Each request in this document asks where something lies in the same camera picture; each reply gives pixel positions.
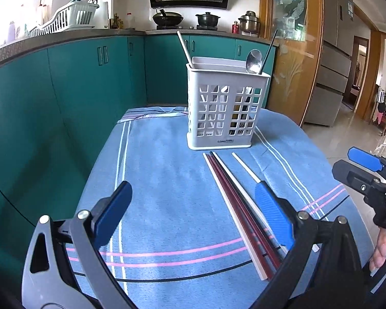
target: human hand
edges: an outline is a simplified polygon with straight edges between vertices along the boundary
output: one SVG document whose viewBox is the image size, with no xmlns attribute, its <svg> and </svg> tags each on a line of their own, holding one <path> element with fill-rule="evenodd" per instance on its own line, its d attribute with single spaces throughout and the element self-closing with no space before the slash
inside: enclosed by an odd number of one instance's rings
<svg viewBox="0 0 386 309">
<path fill-rule="evenodd" d="M 369 261 L 369 269 L 371 272 L 375 268 L 380 268 L 386 260 L 386 229 L 380 228 L 378 242 L 376 243 L 375 251 Z"/>
</svg>

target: dish rack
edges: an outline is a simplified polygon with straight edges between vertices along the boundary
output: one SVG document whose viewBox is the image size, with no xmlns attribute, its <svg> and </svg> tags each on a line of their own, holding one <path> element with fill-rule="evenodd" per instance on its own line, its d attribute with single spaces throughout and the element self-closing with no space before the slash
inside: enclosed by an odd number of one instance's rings
<svg viewBox="0 0 386 309">
<path fill-rule="evenodd" d="M 250 147 L 270 75 L 246 62 L 194 57 L 187 64 L 188 133 L 192 150 Z"/>
<path fill-rule="evenodd" d="M 59 8 L 51 20 L 43 25 L 34 27 L 29 32 L 29 37 L 52 34 L 66 30 L 91 29 L 98 4 L 90 4 L 86 1 L 70 2 Z"/>
</svg>

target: kitchen counter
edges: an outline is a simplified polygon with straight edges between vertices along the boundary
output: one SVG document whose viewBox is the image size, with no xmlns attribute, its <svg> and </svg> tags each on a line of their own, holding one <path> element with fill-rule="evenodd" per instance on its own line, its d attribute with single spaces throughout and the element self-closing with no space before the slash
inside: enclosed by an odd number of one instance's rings
<svg viewBox="0 0 386 309">
<path fill-rule="evenodd" d="M 97 37 L 111 37 L 111 36 L 151 36 L 151 35 L 168 35 L 176 34 L 177 30 L 116 30 L 116 29 L 90 29 L 90 30 L 72 30 L 57 32 L 43 36 L 21 39 L 14 41 L 7 45 L 0 47 L 0 66 L 7 63 L 14 58 L 25 55 L 39 49 L 43 49 L 56 44 L 67 43 L 80 39 L 89 39 Z M 227 32 L 211 31 L 211 30 L 196 30 L 196 29 L 180 29 L 182 34 L 191 35 L 211 35 L 220 37 L 230 37 L 235 39 L 242 39 L 247 41 L 254 41 L 258 43 L 269 44 L 270 42 L 264 38 L 243 36 L 238 34 L 231 34 Z"/>
</svg>

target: cooking pot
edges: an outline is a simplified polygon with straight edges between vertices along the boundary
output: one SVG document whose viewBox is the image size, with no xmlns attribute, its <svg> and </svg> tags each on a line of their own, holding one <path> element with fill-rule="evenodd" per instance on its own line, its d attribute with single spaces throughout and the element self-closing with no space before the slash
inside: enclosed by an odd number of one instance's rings
<svg viewBox="0 0 386 309">
<path fill-rule="evenodd" d="M 206 12 L 202 15 L 196 15 L 197 16 L 197 21 L 201 27 L 216 27 L 219 16 L 212 15 L 209 12 Z"/>
<path fill-rule="evenodd" d="M 260 33 L 260 21 L 254 11 L 247 11 L 246 14 L 239 18 L 239 21 L 241 31 L 257 35 Z"/>
<path fill-rule="evenodd" d="M 167 13 L 161 9 L 153 16 L 153 21 L 159 26 L 175 27 L 183 21 L 183 16 L 178 13 Z"/>
</svg>

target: stainless steel refrigerator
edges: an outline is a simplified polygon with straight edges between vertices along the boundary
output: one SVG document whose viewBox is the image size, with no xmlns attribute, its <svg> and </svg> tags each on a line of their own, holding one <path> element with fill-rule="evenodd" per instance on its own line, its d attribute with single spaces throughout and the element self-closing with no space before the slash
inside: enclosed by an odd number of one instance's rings
<svg viewBox="0 0 386 309">
<path fill-rule="evenodd" d="M 306 123 L 334 124 L 346 90 L 354 31 L 353 1 L 324 0 L 322 57 Z"/>
</svg>

